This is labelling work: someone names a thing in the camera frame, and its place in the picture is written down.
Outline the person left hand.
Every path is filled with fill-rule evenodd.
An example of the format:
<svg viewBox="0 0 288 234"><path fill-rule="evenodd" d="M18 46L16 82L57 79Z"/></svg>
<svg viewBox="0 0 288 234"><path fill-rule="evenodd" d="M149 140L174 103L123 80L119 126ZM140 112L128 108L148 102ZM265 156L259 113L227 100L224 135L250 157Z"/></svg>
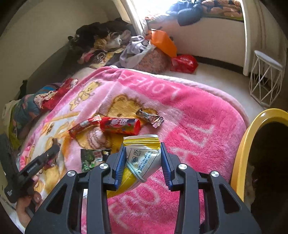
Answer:
<svg viewBox="0 0 288 234"><path fill-rule="evenodd" d="M31 220L31 217L27 213L26 208L29 207L32 200L36 203L37 210L42 204L42 196L38 191L35 191L32 196L28 195L25 197L20 197L16 203L16 212L18 215L18 219L24 228L27 227Z"/></svg>

